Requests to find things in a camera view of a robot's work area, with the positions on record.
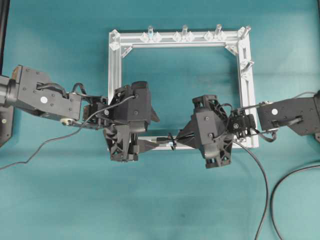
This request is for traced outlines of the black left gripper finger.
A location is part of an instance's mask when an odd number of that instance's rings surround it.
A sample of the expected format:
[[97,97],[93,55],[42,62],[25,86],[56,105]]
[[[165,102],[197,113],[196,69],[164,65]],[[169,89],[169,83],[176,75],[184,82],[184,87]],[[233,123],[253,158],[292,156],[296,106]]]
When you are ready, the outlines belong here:
[[153,150],[159,146],[158,143],[144,140],[144,139],[138,139],[137,140],[138,144],[138,151],[139,152],[148,152],[150,150]]
[[153,121],[153,122],[156,122],[156,123],[160,122],[160,118],[158,117],[156,111],[153,109],[152,105],[150,105],[150,111],[149,112],[150,112],[150,114],[149,114],[150,121]]

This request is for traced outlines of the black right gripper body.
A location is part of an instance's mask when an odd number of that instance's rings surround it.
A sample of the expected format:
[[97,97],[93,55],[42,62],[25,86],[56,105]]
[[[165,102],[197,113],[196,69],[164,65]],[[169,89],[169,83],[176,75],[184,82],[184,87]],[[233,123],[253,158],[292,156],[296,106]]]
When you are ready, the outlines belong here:
[[214,111],[219,120],[223,121],[219,130],[222,133],[220,139],[219,154],[214,158],[204,158],[207,169],[229,165],[231,163],[231,152],[234,138],[245,138],[251,135],[250,129],[256,127],[255,119],[252,114],[246,114],[244,110],[232,110],[227,114],[224,105],[220,104],[216,95],[203,95],[192,99],[194,109],[205,107]]

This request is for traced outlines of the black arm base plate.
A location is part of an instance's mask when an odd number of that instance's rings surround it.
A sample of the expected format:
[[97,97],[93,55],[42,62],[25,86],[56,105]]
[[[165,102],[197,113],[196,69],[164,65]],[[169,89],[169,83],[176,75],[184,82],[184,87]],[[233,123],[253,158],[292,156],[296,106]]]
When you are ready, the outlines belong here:
[[13,134],[14,107],[0,107],[0,146],[2,147]]

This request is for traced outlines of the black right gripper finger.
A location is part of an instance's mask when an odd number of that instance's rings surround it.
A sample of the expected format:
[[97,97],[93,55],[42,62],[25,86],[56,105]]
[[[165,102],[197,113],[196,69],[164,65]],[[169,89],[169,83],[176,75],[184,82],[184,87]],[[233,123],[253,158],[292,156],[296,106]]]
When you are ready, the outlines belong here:
[[188,123],[178,132],[176,137],[178,143],[189,146],[193,149],[200,148],[200,138],[198,127],[195,123]]

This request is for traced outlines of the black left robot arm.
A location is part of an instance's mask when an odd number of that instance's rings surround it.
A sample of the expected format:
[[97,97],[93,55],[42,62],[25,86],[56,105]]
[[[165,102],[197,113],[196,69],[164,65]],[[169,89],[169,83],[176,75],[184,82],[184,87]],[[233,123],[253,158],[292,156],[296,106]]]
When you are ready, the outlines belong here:
[[44,72],[18,65],[11,77],[0,77],[1,145],[12,137],[15,109],[65,126],[102,129],[113,161],[136,161],[139,153],[159,146],[138,138],[152,121],[159,122],[146,81],[115,89],[109,101],[104,96],[88,95],[81,83],[66,92]]

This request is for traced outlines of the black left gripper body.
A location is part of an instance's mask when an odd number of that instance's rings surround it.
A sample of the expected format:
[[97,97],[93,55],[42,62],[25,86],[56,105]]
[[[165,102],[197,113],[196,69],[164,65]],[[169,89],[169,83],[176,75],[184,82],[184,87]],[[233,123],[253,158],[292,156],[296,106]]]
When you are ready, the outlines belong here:
[[103,124],[110,159],[116,162],[138,160],[138,123],[131,115],[133,101],[139,98],[138,84],[126,85],[115,90],[110,104],[103,99],[98,103],[98,122]]

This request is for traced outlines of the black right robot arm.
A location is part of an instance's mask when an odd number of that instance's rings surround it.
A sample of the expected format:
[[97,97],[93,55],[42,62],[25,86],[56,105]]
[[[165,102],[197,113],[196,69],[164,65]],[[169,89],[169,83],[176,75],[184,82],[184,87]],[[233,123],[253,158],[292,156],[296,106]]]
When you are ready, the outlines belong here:
[[289,127],[300,136],[320,131],[319,93],[239,107],[230,113],[226,113],[214,94],[195,97],[192,103],[191,120],[179,131],[175,141],[200,150],[208,169],[231,163],[234,139],[255,135],[263,138],[265,133],[271,133],[272,137],[265,137],[265,141],[273,142],[280,127]]

